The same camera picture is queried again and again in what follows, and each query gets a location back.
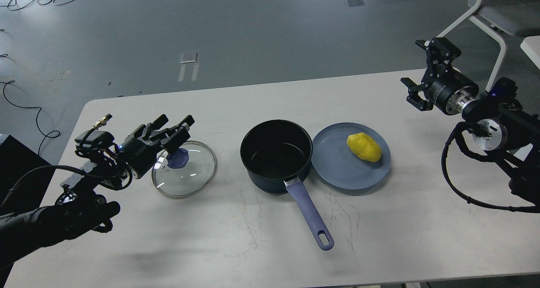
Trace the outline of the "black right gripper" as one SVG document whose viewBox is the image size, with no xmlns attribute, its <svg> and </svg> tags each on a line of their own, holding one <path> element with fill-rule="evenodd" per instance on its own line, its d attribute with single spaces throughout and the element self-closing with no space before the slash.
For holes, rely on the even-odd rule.
<svg viewBox="0 0 540 288">
<path fill-rule="evenodd" d="M 412 79 L 400 78 L 407 86 L 407 102 L 419 111 L 430 111 L 436 106 L 446 115 L 460 113 L 457 100 L 462 96 L 476 97 L 479 86 L 463 73 L 453 68 L 453 60 L 462 52 L 447 38 L 432 38 L 431 40 L 416 40 L 415 44 L 426 53 L 427 68 L 423 79 L 426 83 L 416 84 Z M 426 99 L 420 97 L 420 92 L 426 91 Z"/>
</svg>

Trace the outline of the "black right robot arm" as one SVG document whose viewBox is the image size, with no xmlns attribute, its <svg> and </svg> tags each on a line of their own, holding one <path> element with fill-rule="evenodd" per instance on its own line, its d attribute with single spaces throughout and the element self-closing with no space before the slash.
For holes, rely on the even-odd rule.
<svg viewBox="0 0 540 288">
<path fill-rule="evenodd" d="M 539 118 L 523 111 L 516 98 L 516 83 L 502 77 L 490 90 L 480 92 L 475 82 L 453 67 L 453 60 L 461 55 L 461 50 L 447 38 L 417 40 L 415 44 L 425 52 L 427 67 L 418 84 L 410 78 L 401 78 L 408 89 L 406 100 L 420 111 L 438 108 L 445 115 L 462 117 L 446 140 L 441 155 L 441 169 L 448 186 L 468 204 L 538 214 Z M 458 190 L 447 169 L 452 143 L 470 159 L 496 164 L 509 177 L 511 194 L 531 205 L 505 207 L 484 203 Z"/>
</svg>

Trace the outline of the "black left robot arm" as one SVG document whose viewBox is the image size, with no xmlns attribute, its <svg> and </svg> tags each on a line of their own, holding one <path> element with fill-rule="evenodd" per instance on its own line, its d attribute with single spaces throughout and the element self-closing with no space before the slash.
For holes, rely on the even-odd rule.
<svg viewBox="0 0 540 288">
<path fill-rule="evenodd" d="M 89 231 L 103 234 L 113 229 L 111 219 L 120 212 L 120 204 L 108 201 L 95 188 L 120 191 L 141 179 L 154 166 L 162 151 L 174 153 L 190 138 L 195 123 L 187 115 L 178 124 L 166 128 L 164 114 L 154 121 L 139 125 L 120 145 L 114 136 L 103 131 L 112 119 L 107 114 L 75 139 L 75 154 L 86 163 L 75 168 L 67 165 L 46 165 L 25 173 L 8 190 L 1 203 L 4 207 L 19 194 L 29 180 L 42 170 L 64 170 L 71 177 L 61 184 L 62 193 L 53 205 L 23 211 L 17 209 L 1 216 L 1 268 L 37 251 L 73 240 Z"/>
</svg>

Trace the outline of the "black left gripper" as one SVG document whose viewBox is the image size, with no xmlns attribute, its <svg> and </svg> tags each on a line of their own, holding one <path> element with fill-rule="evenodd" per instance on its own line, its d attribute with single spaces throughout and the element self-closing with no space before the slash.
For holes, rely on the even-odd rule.
<svg viewBox="0 0 540 288">
<path fill-rule="evenodd" d="M 161 130 L 168 121 L 166 114 L 162 114 L 150 123 L 139 125 L 119 146 L 118 158 L 128 165 L 135 179 L 141 179 L 152 169 L 162 151 L 173 153 L 189 140 L 189 130 L 195 123 L 192 115 Z"/>
</svg>

